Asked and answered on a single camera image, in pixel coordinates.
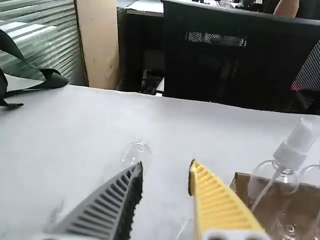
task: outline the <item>cardboard box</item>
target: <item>cardboard box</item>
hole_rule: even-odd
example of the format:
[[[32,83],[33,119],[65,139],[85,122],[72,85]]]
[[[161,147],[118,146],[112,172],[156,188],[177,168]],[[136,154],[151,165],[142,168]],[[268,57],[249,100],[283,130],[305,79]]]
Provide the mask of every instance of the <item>cardboard box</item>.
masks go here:
[[[236,172],[230,185],[230,188],[247,206],[250,201],[248,198],[249,180],[249,174]],[[259,181],[265,186],[268,179],[260,178]],[[320,189],[301,183],[295,193],[284,194],[290,190],[290,186],[278,182],[270,188],[269,194],[263,197],[258,204],[255,215],[267,233],[270,232],[275,221],[281,220],[285,228],[291,227],[289,223],[296,223],[295,230],[305,234],[317,218],[320,209]]]

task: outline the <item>person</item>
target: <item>person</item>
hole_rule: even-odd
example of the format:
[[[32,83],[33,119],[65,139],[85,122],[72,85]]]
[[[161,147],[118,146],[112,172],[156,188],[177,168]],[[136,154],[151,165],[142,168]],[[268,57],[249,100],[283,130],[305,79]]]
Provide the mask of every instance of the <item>person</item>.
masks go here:
[[[295,18],[299,9],[299,0],[280,0],[273,14],[285,18]]]
[[[264,13],[285,18],[320,19],[317,0],[264,0]]]

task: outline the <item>mesh panel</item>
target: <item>mesh panel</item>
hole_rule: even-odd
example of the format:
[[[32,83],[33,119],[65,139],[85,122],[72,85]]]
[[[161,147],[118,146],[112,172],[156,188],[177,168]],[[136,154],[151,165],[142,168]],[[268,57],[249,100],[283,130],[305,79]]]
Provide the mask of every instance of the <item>mesh panel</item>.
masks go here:
[[[207,43],[235,47],[245,47],[247,44],[247,41],[239,36],[212,34],[208,32],[187,32],[185,34],[185,39],[194,43]]]
[[[296,92],[296,101],[290,106],[292,111],[320,107],[315,101],[320,91],[320,41],[314,45],[291,89]]]
[[[310,52],[293,84],[302,90],[320,91],[320,41]]]

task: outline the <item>wall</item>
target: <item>wall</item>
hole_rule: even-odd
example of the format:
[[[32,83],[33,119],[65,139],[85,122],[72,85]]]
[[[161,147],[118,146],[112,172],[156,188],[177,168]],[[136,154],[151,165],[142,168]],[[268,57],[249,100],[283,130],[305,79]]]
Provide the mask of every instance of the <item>wall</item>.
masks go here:
[[[89,87],[115,89],[119,82],[116,0],[75,0]]]

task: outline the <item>desk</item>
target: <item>desk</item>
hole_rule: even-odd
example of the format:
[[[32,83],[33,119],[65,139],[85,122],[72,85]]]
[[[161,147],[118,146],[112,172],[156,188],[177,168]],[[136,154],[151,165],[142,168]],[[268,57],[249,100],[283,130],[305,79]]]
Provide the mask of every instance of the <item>desk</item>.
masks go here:
[[[193,157],[230,184],[236,171],[272,159],[302,117],[72,85],[7,101],[24,106],[0,108],[0,222],[12,231],[41,229],[70,190],[86,191],[103,169],[111,177],[128,143],[144,139],[153,160],[132,240],[174,239],[191,216]],[[304,166],[319,155],[318,140]]]

